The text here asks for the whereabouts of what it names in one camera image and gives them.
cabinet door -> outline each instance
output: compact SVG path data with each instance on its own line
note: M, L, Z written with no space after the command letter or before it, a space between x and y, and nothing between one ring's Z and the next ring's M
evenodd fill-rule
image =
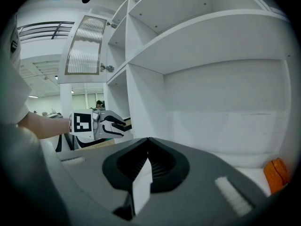
M58 83L107 82L106 54L111 27L107 19L82 14L70 31L61 56Z

person's arm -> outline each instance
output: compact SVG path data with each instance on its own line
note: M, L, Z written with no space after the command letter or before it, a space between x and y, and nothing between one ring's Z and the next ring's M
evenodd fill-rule
M69 132L69 119L50 119L29 112L18 126L31 130L38 139L46 139Z

person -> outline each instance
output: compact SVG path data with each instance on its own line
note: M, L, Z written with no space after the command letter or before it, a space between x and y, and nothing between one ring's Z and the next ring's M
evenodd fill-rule
M103 105L103 103L102 103L100 100L98 100L98 101L96 102L96 108L102 109L102 105Z
M20 6L25 0L17 1ZM0 81L6 86L1 88L1 94L6 102L1 109L12 111L3 113L0 122L3 124L18 125L32 131L38 139L54 137L69 132L69 119L50 119L29 112L25 102L31 89L19 75L21 44L16 26L16 15L9 18L2 35L0 36Z

